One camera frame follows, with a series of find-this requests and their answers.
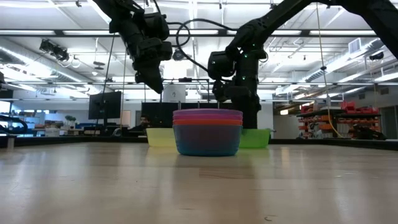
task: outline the stacked bowls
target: stacked bowls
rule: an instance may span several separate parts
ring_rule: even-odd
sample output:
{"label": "stacked bowls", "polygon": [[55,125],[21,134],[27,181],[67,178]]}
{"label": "stacked bowls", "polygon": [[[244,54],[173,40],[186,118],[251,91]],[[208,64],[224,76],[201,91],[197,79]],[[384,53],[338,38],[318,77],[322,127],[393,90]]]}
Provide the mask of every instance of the stacked bowls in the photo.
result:
{"label": "stacked bowls", "polygon": [[233,156],[239,148],[242,123],[242,112],[235,110],[174,111],[177,150],[186,156]]}

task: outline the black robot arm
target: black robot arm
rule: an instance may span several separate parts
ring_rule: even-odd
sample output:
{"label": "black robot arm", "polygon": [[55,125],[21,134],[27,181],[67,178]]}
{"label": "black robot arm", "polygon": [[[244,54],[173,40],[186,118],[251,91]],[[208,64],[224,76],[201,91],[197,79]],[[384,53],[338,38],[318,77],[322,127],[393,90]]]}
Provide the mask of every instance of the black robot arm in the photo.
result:
{"label": "black robot arm", "polygon": [[161,94],[163,84],[159,65],[172,56],[172,44],[165,41],[170,35],[166,16],[159,12],[145,14],[133,0],[94,2],[112,19],[109,32],[119,32],[137,71],[136,82],[144,82]]}
{"label": "black robot arm", "polygon": [[[232,99],[243,112],[244,128],[257,128],[261,109],[257,96],[258,60],[267,58],[263,45],[271,34],[309,4],[339,5],[364,18],[389,50],[398,58],[398,10],[390,0],[284,0],[265,16],[241,26],[223,52],[212,52],[209,77],[216,80],[213,93],[219,101]],[[223,83],[222,77],[231,77]]]}

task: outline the green bowl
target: green bowl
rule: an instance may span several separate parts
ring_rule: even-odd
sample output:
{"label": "green bowl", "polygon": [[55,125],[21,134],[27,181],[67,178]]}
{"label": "green bowl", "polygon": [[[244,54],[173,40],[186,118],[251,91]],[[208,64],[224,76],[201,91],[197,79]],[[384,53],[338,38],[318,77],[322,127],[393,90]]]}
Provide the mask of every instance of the green bowl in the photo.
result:
{"label": "green bowl", "polygon": [[[269,143],[270,129],[244,129],[240,149],[265,149]],[[148,128],[147,136],[151,147],[176,147],[172,128]]]}
{"label": "green bowl", "polygon": [[242,130],[240,149],[264,149],[268,146],[270,129]]}

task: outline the cord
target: cord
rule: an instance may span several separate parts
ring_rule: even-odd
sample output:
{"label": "cord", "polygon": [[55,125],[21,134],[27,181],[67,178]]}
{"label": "cord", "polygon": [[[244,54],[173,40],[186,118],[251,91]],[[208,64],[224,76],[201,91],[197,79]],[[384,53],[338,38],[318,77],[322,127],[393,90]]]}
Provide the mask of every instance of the cord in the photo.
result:
{"label": "cord", "polygon": [[[113,44],[114,44],[114,38],[115,38],[115,36],[116,36],[116,33],[113,34],[113,38],[112,38],[111,50],[109,51],[108,65],[107,65],[107,67],[106,67],[106,75],[105,75],[104,89],[102,90],[101,103],[100,103],[99,105],[101,105],[102,102],[104,101],[106,82],[108,81],[109,66],[110,66],[110,64],[111,64],[111,57],[112,57],[112,50],[113,50]],[[100,116],[100,110],[98,110],[98,114],[97,114],[97,122],[96,122],[96,124],[95,124],[95,130],[94,130],[94,134],[93,134],[94,137],[96,136],[96,132],[97,132],[97,128],[98,128],[99,116]]]}
{"label": "cord", "polygon": [[180,25],[180,26],[183,26],[188,31],[188,37],[184,43],[180,44],[181,47],[186,45],[189,42],[189,40],[191,39],[191,30],[188,28],[187,25],[182,24],[182,22],[168,22],[167,24],[168,25]]}
{"label": "cord", "polygon": [[[321,49],[321,60],[322,60],[322,68],[325,68],[325,61],[323,59],[323,48],[322,48],[322,36],[321,36],[321,25],[320,25],[320,18],[319,18],[319,9],[318,9],[318,3],[317,3],[317,19],[318,19],[318,30],[319,30],[319,45],[320,45],[320,49]],[[330,99],[329,97],[329,90],[328,90],[328,84],[326,82],[326,71],[323,71],[323,79],[325,81],[325,89],[326,89],[326,101],[328,101]],[[327,108],[328,108],[328,119],[329,119],[329,123],[331,128],[335,131],[335,133],[341,137],[344,138],[337,130],[336,128],[333,126],[333,123],[331,122],[331,118],[330,118],[330,106],[327,103]]]}
{"label": "cord", "polygon": [[123,120],[123,106],[124,106],[124,81],[126,80],[126,65],[127,63],[127,49],[126,53],[124,53],[124,70],[123,70],[123,88],[122,88],[122,109],[121,109],[121,115],[120,115],[120,130],[123,130],[122,126],[122,120]]}
{"label": "cord", "polygon": [[203,65],[201,65],[200,63],[198,63],[197,61],[195,61],[194,59],[192,59],[191,57],[189,57],[189,56],[182,50],[182,48],[181,48],[180,40],[179,40],[179,38],[180,38],[180,31],[182,30],[182,28],[183,28],[184,26],[186,26],[187,24],[189,24],[189,23],[191,23],[191,22],[207,22],[207,23],[210,23],[210,24],[219,26],[219,27],[221,27],[221,28],[224,28],[224,29],[230,30],[230,31],[237,31],[237,29],[232,29],[232,28],[230,28],[230,27],[228,27],[228,26],[225,26],[225,25],[223,25],[223,24],[220,24],[220,23],[218,23],[218,22],[214,22],[214,21],[211,21],[211,20],[208,20],[208,19],[191,19],[191,20],[188,20],[188,21],[184,22],[184,23],[178,28],[177,34],[176,34],[176,36],[175,36],[175,41],[176,41],[176,43],[177,43],[177,48],[179,49],[179,51],[181,52],[181,54],[184,55],[184,57],[187,58],[189,61],[191,61],[192,63],[194,63],[195,65],[197,65],[197,66],[200,67],[201,69],[203,69],[205,72],[208,72],[208,70],[207,70],[206,67],[204,67]]}
{"label": "cord", "polygon": [[155,3],[155,6],[156,6],[156,9],[157,9],[157,11],[161,14],[161,12],[160,12],[160,8],[159,8],[159,6],[157,5],[157,1],[156,0],[154,0],[154,3]]}
{"label": "cord", "polygon": [[3,125],[0,125],[0,131],[3,131],[8,134],[25,134],[27,132],[26,122],[22,121],[18,118],[12,118],[9,116],[0,115],[0,121],[11,121],[13,123],[20,123],[22,125],[22,130],[20,130],[20,131],[10,130],[10,129],[5,128]]}

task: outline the computer monitor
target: computer monitor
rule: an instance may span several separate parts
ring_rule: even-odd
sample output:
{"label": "computer monitor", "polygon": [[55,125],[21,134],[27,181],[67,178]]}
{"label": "computer monitor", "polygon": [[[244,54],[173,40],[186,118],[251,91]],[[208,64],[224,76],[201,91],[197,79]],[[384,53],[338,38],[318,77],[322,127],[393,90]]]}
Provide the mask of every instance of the computer monitor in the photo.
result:
{"label": "computer monitor", "polygon": [[88,119],[104,119],[106,125],[107,119],[120,118],[121,98],[120,91],[91,95]]}

